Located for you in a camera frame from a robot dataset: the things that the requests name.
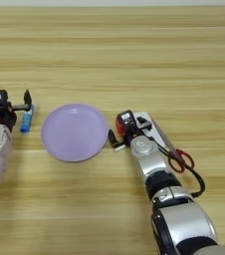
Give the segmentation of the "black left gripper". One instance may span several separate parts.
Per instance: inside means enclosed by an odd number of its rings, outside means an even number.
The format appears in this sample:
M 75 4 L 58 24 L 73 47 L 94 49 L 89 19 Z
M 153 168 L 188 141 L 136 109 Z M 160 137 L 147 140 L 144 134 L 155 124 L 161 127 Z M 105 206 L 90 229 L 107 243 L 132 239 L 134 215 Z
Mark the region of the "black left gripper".
M 0 107 L 0 125 L 12 129 L 17 120 L 17 111 L 29 111 L 32 106 L 32 98 L 27 89 L 24 94 L 24 105 L 12 106 L 7 103 L 5 107 Z

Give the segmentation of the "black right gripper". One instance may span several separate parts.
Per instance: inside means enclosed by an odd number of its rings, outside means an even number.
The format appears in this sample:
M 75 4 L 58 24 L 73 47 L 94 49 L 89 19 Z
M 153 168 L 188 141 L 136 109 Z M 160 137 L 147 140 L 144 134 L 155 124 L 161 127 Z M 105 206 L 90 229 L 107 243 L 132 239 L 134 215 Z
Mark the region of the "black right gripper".
M 119 150 L 124 147 L 130 147 L 130 143 L 134 138 L 143 135 L 142 129 L 145 128 L 148 130 L 152 129 L 151 121 L 148 121 L 144 117 L 138 117 L 137 120 L 139 123 L 139 128 L 136 125 L 129 126 L 124 126 L 121 124 L 116 125 L 117 133 L 121 136 L 122 141 L 118 141 L 116 139 L 112 129 L 109 130 L 109 141 L 114 150 Z

